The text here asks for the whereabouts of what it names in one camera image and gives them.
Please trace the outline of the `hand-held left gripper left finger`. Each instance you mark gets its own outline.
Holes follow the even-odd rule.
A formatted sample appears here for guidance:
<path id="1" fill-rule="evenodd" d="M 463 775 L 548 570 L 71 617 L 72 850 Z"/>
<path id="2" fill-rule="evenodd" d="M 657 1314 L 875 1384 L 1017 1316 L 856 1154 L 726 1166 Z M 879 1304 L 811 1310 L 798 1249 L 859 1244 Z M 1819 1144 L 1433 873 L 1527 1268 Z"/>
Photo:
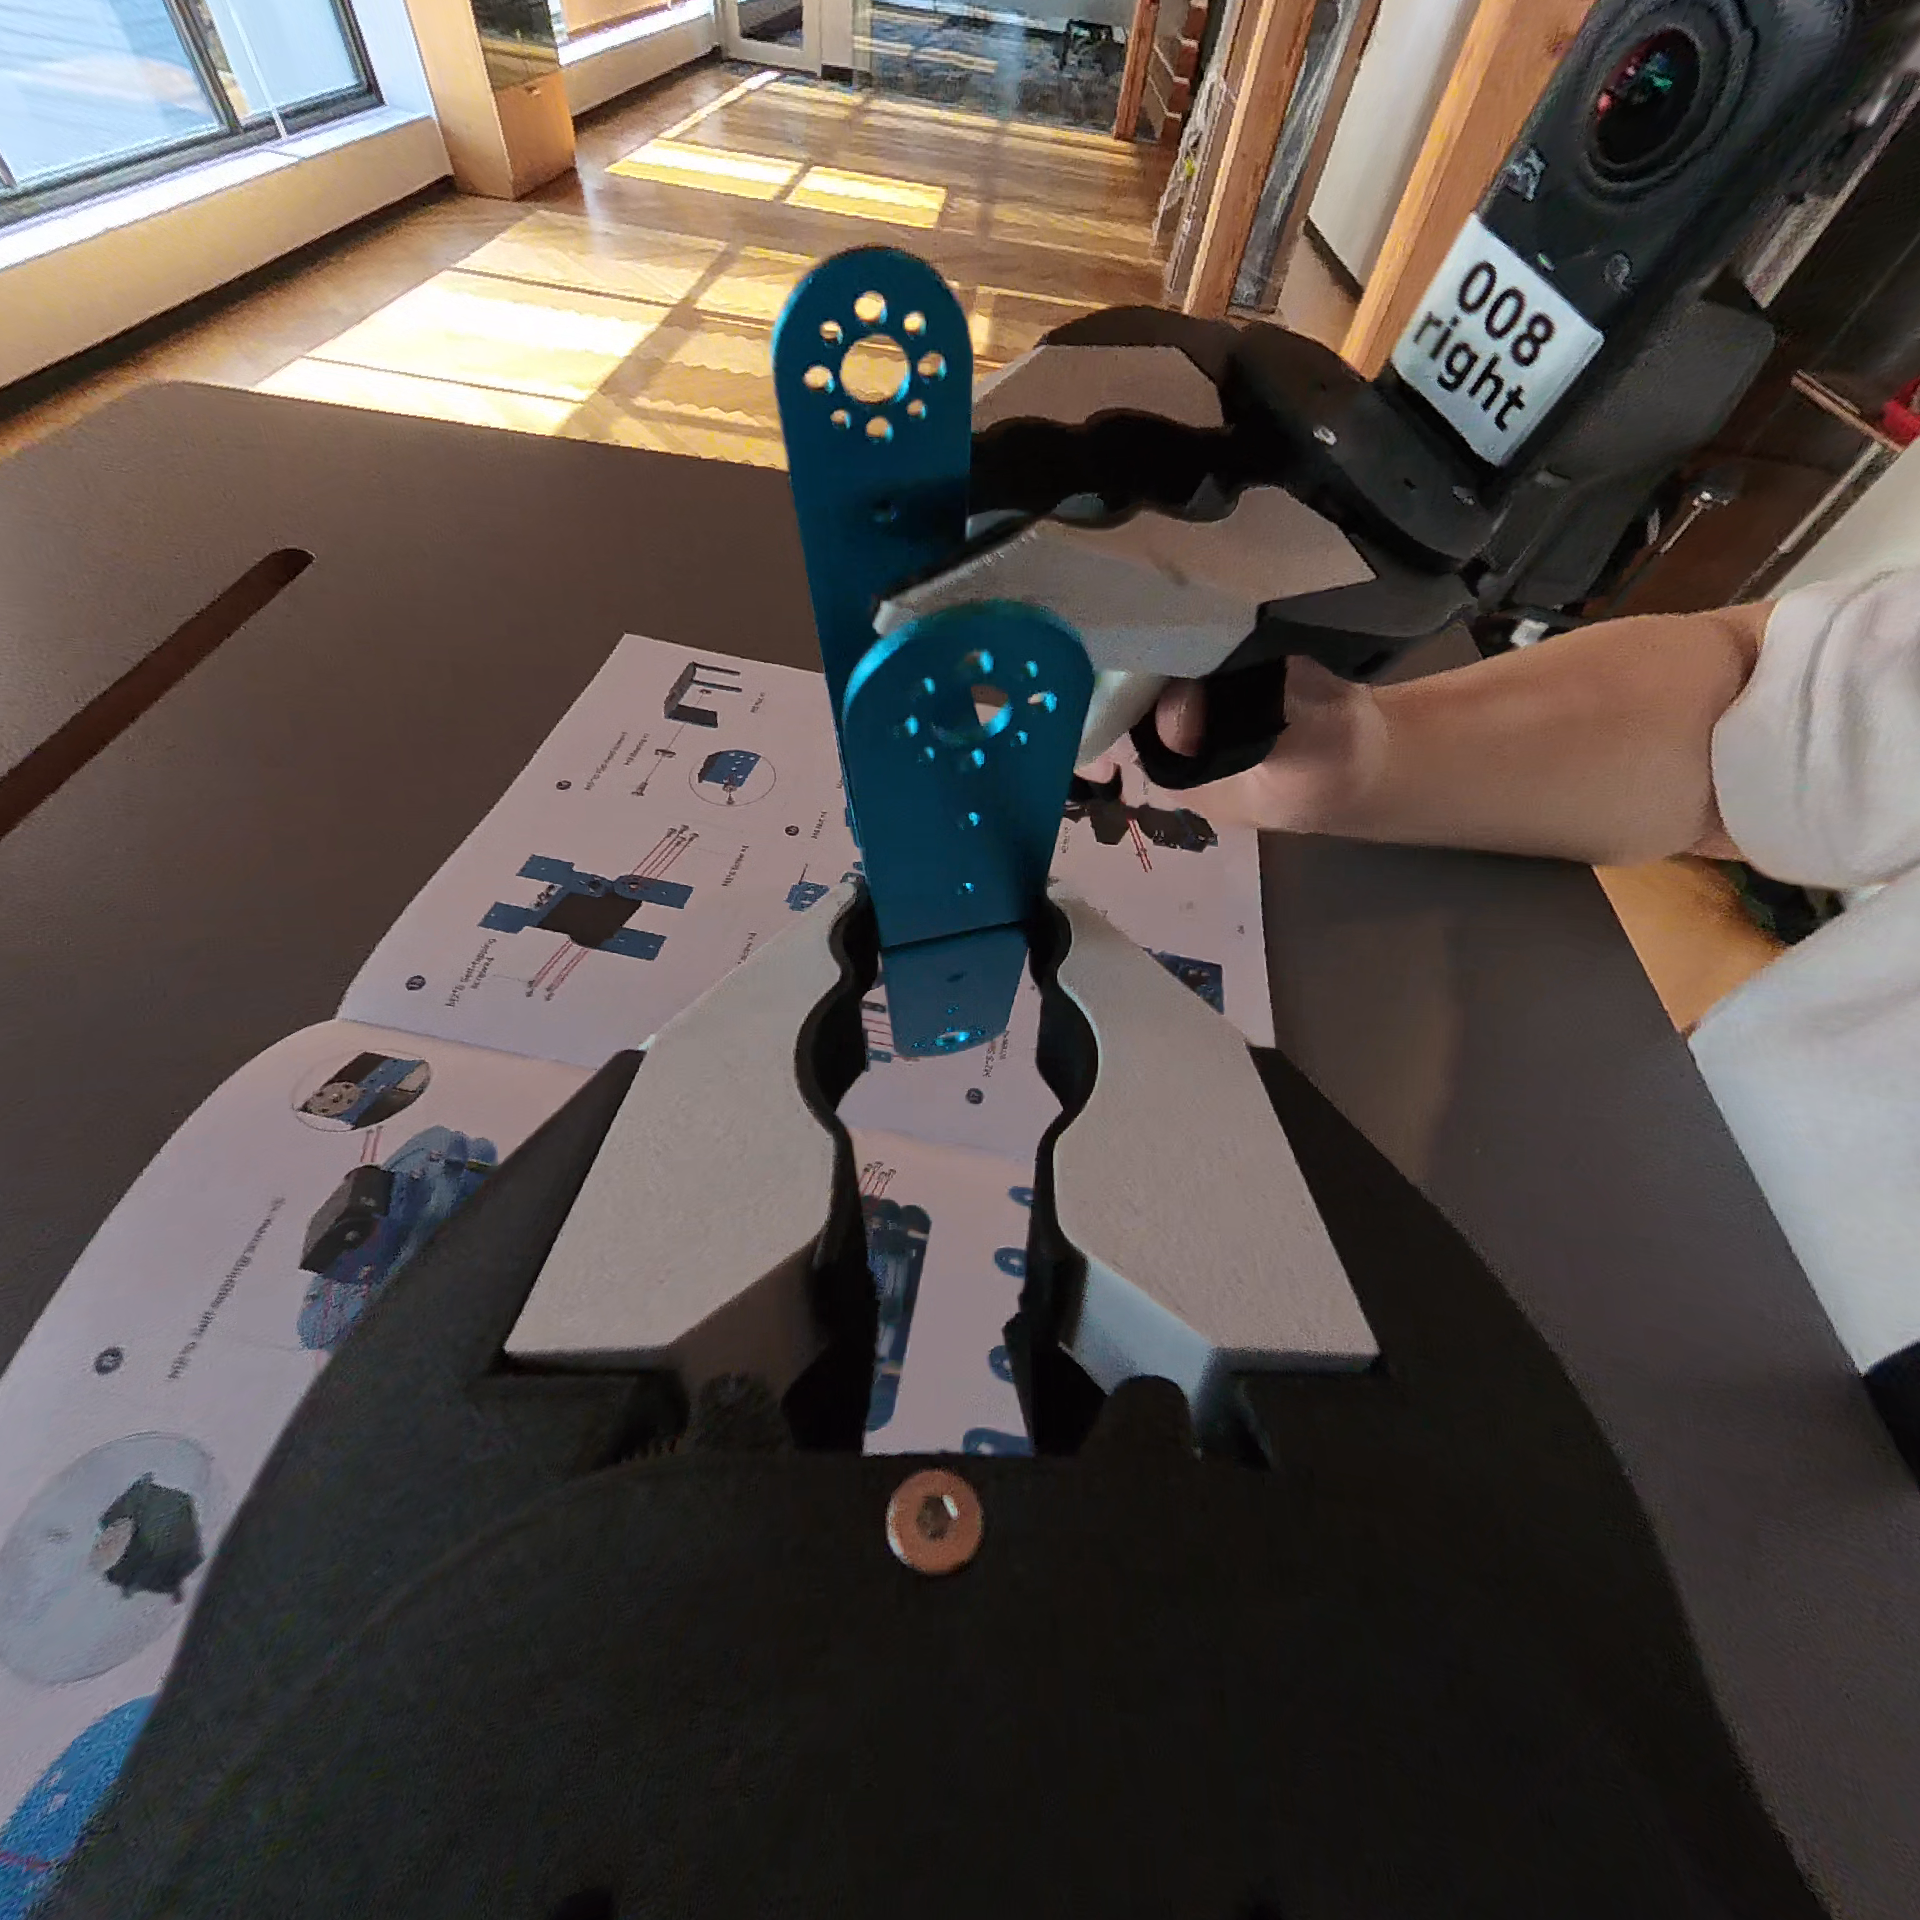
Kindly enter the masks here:
<path id="1" fill-rule="evenodd" d="M 873 1371 L 878 1298 L 839 1104 L 869 1063 L 863 896 L 791 920 L 663 1026 L 508 1356 L 550 1369 Z"/>

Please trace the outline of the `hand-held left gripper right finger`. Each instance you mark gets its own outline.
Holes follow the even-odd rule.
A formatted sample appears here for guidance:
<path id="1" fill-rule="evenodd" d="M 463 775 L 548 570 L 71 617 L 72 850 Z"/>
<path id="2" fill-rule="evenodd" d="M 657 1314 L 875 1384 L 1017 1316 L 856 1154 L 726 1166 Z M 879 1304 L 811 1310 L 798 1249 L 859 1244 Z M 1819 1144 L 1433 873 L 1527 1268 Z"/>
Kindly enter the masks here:
<path id="1" fill-rule="evenodd" d="M 1229 1414 L 1241 1376 L 1371 1369 L 1375 1332 L 1237 1025 L 1089 903 L 1046 903 L 1041 1337 L 1099 1392 L 1160 1379 L 1188 1414 Z"/>

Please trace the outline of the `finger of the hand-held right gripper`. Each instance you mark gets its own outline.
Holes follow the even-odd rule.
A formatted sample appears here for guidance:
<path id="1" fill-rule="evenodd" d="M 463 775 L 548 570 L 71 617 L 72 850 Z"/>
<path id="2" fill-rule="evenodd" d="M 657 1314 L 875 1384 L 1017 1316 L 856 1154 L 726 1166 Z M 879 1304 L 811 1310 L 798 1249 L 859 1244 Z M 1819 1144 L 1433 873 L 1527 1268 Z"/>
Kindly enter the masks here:
<path id="1" fill-rule="evenodd" d="M 1225 328 L 1121 306 L 980 378 L 968 529 L 1147 516 L 1247 529 L 1251 482 L 1221 393 L 1229 346 Z"/>
<path id="2" fill-rule="evenodd" d="M 1260 610 L 1347 591 L 1375 568 L 1329 519 L 1280 487 L 1251 487 L 1221 519 L 1137 510 L 1101 526 L 1061 516 L 997 530 L 924 584 L 895 588 L 873 630 L 988 601 L 1054 612 L 1095 670 L 1078 762 L 1144 718 L 1168 681 L 1197 681 L 1252 636 Z"/>

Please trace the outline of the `blue metal U-shaped bracket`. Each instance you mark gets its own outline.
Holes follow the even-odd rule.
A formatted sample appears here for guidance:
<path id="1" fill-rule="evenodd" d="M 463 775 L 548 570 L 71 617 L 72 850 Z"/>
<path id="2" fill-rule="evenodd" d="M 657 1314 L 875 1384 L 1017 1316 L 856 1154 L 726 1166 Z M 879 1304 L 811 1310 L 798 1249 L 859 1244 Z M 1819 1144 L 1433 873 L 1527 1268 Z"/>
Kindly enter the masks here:
<path id="1" fill-rule="evenodd" d="M 1071 627 L 1007 596 L 875 630 L 966 535 L 972 338 L 927 263 L 815 265 L 772 378 L 893 1052 L 944 1058 L 1007 1026 L 1095 672 Z"/>

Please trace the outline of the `person's right forearm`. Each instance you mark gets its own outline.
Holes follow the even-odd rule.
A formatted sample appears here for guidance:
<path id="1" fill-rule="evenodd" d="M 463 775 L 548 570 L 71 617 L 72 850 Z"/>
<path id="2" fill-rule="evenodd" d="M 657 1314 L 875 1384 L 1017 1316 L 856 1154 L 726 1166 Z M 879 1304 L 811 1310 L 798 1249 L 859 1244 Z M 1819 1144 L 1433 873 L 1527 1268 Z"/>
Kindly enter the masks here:
<path id="1" fill-rule="evenodd" d="M 1737 857 L 1853 891 L 1917 859 L 1917 576 L 1632 615 L 1375 698 L 1385 839 Z"/>

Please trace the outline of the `dark desk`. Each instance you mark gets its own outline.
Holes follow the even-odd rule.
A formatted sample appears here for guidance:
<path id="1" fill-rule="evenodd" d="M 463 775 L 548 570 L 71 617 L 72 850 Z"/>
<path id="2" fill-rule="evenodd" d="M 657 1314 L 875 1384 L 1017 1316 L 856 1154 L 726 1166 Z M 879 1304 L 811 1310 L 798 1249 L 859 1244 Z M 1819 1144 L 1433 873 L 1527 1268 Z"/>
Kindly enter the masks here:
<path id="1" fill-rule="evenodd" d="M 801 666 L 783 480 L 198 384 L 5 460 L 5 758 L 310 568 L 5 838 L 5 1359 L 331 1014 L 622 633 Z M 1465 1232 L 1663 1538 L 1822 1903 L 1916 1916 L 1916 1486 L 1585 872 L 1273 838 L 1280 1049 Z"/>

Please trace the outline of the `person's right hand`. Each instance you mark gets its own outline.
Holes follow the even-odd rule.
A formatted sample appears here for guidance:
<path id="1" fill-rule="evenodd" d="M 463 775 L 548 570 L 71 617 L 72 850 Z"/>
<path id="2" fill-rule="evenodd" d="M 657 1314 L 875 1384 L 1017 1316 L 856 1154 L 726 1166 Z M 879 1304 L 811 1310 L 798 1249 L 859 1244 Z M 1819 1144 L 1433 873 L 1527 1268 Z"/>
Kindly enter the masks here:
<path id="1" fill-rule="evenodd" d="M 1277 745 L 1241 775 L 1179 796 L 1208 817 L 1277 833 L 1405 842 L 1422 825 L 1422 790 L 1404 752 L 1411 686 L 1344 681 L 1310 659 L 1286 663 Z"/>

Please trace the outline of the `printed assembly instruction sheet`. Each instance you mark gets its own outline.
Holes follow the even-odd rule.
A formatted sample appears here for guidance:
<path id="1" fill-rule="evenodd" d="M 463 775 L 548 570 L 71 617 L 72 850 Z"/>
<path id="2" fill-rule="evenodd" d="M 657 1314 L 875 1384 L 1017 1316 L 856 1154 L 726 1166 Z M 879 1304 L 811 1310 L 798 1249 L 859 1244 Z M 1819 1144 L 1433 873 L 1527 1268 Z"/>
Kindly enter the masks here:
<path id="1" fill-rule="evenodd" d="M 1251 827 L 1119 748 L 1067 798 L 1052 873 L 1273 1040 Z M 823 680 L 623 638 L 341 1016 L 259 1055 L 135 1177 L 5 1371 L 5 1916 L 56 1883 L 235 1507 L 364 1313 L 591 1070 L 856 875 Z M 862 1001 L 865 1452 L 1032 1452 L 1000 1324 L 1059 1111 L 1037 1020 L 1023 977 L 1000 1038 L 912 1066 L 879 983 Z"/>

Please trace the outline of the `person's white top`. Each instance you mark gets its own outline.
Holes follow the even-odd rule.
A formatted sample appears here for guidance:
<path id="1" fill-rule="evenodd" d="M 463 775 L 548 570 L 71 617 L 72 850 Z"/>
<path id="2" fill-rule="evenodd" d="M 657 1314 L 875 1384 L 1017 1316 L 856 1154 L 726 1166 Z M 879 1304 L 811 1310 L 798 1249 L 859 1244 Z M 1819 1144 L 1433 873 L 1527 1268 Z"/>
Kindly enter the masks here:
<path id="1" fill-rule="evenodd" d="M 1837 920 L 1705 1016 L 1692 1049 L 1856 1369 L 1913 1348 L 1913 929 Z"/>

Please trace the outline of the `wooden pillar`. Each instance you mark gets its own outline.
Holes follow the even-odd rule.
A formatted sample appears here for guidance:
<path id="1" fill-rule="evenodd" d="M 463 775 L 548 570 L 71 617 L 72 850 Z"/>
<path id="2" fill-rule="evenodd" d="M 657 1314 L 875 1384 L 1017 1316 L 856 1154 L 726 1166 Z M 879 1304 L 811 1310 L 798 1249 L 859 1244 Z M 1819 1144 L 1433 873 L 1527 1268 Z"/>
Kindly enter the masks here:
<path id="1" fill-rule="evenodd" d="M 520 201 L 573 171 L 575 139 L 548 3 L 407 3 L 454 185 Z"/>

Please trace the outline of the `large window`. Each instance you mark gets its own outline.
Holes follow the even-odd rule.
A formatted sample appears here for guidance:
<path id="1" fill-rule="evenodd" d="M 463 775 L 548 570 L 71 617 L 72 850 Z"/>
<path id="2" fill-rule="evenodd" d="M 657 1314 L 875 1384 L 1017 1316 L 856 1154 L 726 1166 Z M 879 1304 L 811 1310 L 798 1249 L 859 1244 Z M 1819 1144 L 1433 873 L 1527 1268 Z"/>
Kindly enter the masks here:
<path id="1" fill-rule="evenodd" d="M 5 3 L 1 222 L 382 105 L 341 3 Z"/>

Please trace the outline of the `wooden door frame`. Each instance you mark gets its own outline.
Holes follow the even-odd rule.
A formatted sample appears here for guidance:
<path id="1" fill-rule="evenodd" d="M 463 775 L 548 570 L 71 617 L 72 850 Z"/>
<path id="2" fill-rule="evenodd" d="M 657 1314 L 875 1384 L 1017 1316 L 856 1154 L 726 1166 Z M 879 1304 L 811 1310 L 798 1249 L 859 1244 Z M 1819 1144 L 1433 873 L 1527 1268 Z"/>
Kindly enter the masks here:
<path id="1" fill-rule="evenodd" d="M 1215 6 L 1211 59 L 1168 176 L 1163 302 L 1271 319 L 1377 3 Z"/>

